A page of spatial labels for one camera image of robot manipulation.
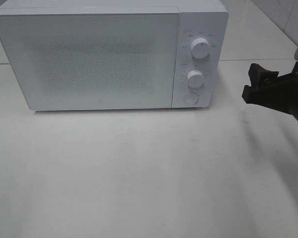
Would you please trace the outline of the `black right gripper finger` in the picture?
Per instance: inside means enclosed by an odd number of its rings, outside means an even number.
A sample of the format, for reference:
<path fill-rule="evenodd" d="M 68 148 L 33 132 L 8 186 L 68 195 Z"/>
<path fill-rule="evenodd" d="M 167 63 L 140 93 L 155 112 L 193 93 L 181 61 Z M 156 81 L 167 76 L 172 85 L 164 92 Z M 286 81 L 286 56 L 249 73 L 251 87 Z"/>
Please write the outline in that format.
<path fill-rule="evenodd" d="M 252 63 L 248 71 L 251 87 L 263 87 L 271 84 L 278 76 L 278 71 L 270 71 L 257 63 Z"/>
<path fill-rule="evenodd" d="M 298 116 L 293 90 L 298 76 L 286 74 L 249 74 L 250 85 L 244 86 L 242 98 L 247 104 L 254 104 L 279 112 Z"/>

